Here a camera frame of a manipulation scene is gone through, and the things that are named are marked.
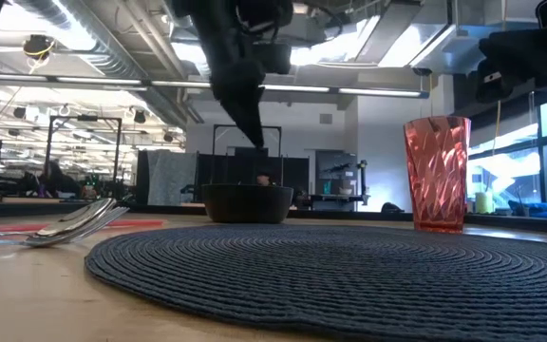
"wooden table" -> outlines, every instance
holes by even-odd
[[[168,219],[166,227],[211,224],[206,217],[127,215]],[[52,218],[6,218],[0,224]],[[393,226],[406,222],[288,219],[293,224]],[[298,333],[269,332],[177,313],[126,294],[85,273],[84,256],[95,243],[137,229],[107,229],[72,245],[49,249],[0,246],[0,341],[317,341]],[[467,227],[467,234],[547,241],[534,234]]]

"red glass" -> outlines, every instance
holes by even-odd
[[[405,124],[406,164],[416,230],[461,233],[470,121],[431,117]]]

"ceiling duct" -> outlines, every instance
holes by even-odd
[[[356,62],[379,64],[421,8],[419,0],[391,0],[384,9],[377,27],[358,54]]]
[[[104,76],[126,79],[149,77],[84,1],[14,0],[13,2],[50,22],[61,33],[55,38],[67,48],[104,53],[104,55],[81,57]],[[133,93],[147,102],[150,109],[166,124],[181,128],[186,126],[185,104],[168,100],[159,90],[152,87],[146,91]]]

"wall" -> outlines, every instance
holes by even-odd
[[[213,143],[213,124],[233,124],[222,110],[209,107],[198,110],[205,124],[192,124],[187,127],[186,152],[210,154]],[[310,186],[315,181],[315,150],[343,150],[345,113],[338,111],[334,104],[261,104],[263,125],[282,127],[282,154],[287,157],[310,159]],[[332,124],[320,124],[320,114],[332,114]],[[277,130],[263,132],[265,147],[270,157],[278,155]],[[224,155],[233,147],[252,146],[248,138],[237,128],[219,128],[215,154]]]
[[[452,77],[442,76],[430,99],[358,97],[357,109],[358,160],[367,160],[368,206],[360,211],[381,211],[385,202],[392,202],[412,212],[406,170],[403,125],[411,120],[453,112]],[[346,123],[346,132],[352,131]]]

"placemat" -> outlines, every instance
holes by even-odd
[[[547,243],[221,225],[105,240],[98,279],[170,308],[347,340],[547,341]]]

